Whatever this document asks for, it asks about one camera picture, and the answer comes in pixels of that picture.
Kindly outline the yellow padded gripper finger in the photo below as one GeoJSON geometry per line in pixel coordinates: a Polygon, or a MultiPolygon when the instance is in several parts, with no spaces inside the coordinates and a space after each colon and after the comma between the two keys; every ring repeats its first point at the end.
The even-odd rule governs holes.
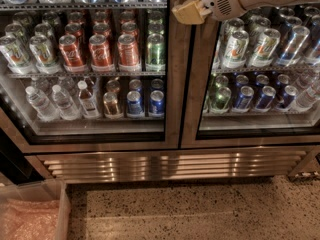
{"type": "Polygon", "coordinates": [[[172,8],[172,13],[181,24],[200,25],[205,22],[212,11],[207,9],[201,0],[193,0],[175,5],[172,8]]]}

